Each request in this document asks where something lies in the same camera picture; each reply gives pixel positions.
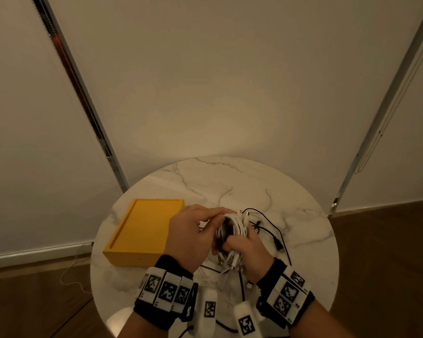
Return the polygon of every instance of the person's left hand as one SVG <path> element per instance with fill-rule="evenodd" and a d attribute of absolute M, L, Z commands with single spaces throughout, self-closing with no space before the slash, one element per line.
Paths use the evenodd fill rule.
<path fill-rule="evenodd" d="M 185 207 L 169 221 L 164 253 L 174 257 L 187 271 L 195 272 L 210 251 L 215 232 L 224 221 L 223 215 L 231 212 L 224 207 L 208 209 L 198 204 Z M 200 221 L 208 221 L 202 231 Z"/>

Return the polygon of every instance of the cable plug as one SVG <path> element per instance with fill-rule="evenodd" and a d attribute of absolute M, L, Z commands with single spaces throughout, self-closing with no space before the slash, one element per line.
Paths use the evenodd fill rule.
<path fill-rule="evenodd" d="M 281 251 L 282 249 L 284 249 L 284 245 L 277 237 L 273 237 L 273 240 L 274 240 L 274 245 L 276 246 L 277 251 Z"/>

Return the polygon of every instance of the white marble tabletop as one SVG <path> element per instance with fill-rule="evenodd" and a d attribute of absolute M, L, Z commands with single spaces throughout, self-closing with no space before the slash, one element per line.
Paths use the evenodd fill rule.
<path fill-rule="evenodd" d="M 146 268 L 112 266 L 102 254 L 108 240 L 135 198 L 185 199 L 186 205 L 225 206 L 233 210 L 248 207 L 261 210 L 284 233 L 291 262 L 312 285 L 316 299 L 329 310 L 338 284 L 339 258 L 337 242 L 325 212 L 304 187 L 290 177 L 264 164 L 231 157 L 205 157 L 181 161 L 153 172 L 133 185 L 113 205 L 102 222 L 94 242 L 90 277 L 94 301 L 103 320 L 124 307 L 132 307 L 137 287 Z M 269 234 L 260 237 L 272 255 L 287 262 L 285 253 L 278 253 Z M 209 255 L 205 265 L 214 266 Z M 234 271 L 216 278 L 216 273 L 201 268 L 194 274 L 199 284 L 213 284 L 219 290 L 217 320 L 236 328 L 232 304 L 241 302 L 238 274 Z M 209 279 L 205 281 L 203 273 Z M 256 290 L 248 290 L 246 300 L 257 298 Z M 270 320 L 262 322 L 265 336 L 285 336 Z M 169 332 L 177 338 L 186 324 L 177 320 Z M 234 334 L 217 326 L 215 337 Z"/>

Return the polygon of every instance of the vertical metal track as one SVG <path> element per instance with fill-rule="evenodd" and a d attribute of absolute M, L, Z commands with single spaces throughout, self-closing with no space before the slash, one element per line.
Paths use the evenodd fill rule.
<path fill-rule="evenodd" d="M 102 129 L 99 117 L 97 116 L 97 113 L 93 107 L 93 103 L 90 100 L 84 83 L 80 78 L 80 74 L 78 73 L 78 69 L 74 64 L 73 58 L 68 50 L 68 46 L 64 40 L 64 37 L 62 36 L 60 28 L 54 21 L 55 17 L 53 16 L 49 3 L 47 0 L 33 0 L 33 3 L 35 4 L 41 20 L 44 23 L 45 29 L 47 30 L 47 33 L 52 40 L 53 46 L 58 53 L 59 59 L 64 66 L 69 80 L 72 83 L 78 100 L 80 101 L 86 117 L 91 124 L 92 130 L 94 130 L 96 138 L 99 141 L 103 152 L 105 153 L 111 169 L 113 170 L 116 180 L 118 181 L 122 192 L 126 192 L 129 189 L 129 186 L 124 177 L 124 173 L 122 172 L 122 169 L 120 168 L 115 155 L 113 154 L 109 141 L 105 135 L 105 131 Z"/>
<path fill-rule="evenodd" d="M 353 174 L 356 172 L 357 166 L 359 165 L 361 159 L 364 157 L 367 149 L 370 147 L 370 143 L 372 142 L 373 138 L 376 136 L 376 133 L 378 132 L 379 125 L 382 123 L 384 116 L 386 115 L 392 101 L 395 98 L 396 93 L 398 92 L 398 89 L 400 88 L 403 79 L 406 77 L 407 72 L 409 68 L 411 67 L 411 64 L 415 58 L 415 55 L 417 54 L 418 50 L 421 47 L 421 44 L 423 42 L 423 20 L 420 23 L 420 26 L 418 27 L 417 32 L 415 33 L 414 38 L 412 39 L 412 42 L 400 64 L 400 67 L 398 68 L 395 77 L 393 78 L 389 89 L 387 90 L 387 93 L 384 96 L 383 101 L 381 102 L 381 105 L 379 106 L 378 112 L 376 113 L 373 122 L 359 148 L 359 151 L 357 152 L 346 176 L 343 180 L 343 183 L 340 186 L 340 189 L 338 190 L 337 196 L 335 197 L 333 204 L 331 206 L 331 213 L 332 216 L 333 213 L 335 213 L 335 210 L 338 207 L 338 204 L 340 203 L 341 196 L 345 192 L 346 188 L 348 187 L 350 180 L 353 176 Z"/>

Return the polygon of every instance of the hand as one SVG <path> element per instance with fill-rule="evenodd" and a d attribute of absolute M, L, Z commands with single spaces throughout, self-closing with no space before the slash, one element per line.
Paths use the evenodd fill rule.
<path fill-rule="evenodd" d="M 236 250 L 241 254 L 245 267 L 243 274 L 254 284 L 266 275 L 274 263 L 274 257 L 265 248 L 252 225 L 248 225 L 248 237 L 231 235 L 222 248 L 226 251 Z"/>
<path fill-rule="evenodd" d="M 164 253 L 174 257 L 187 271 L 195 272 L 207 257 L 226 213 L 230 211 L 223 207 L 208 209 L 198 204 L 185 207 L 169 221 Z M 208 221 L 202 231 L 199 221 Z"/>

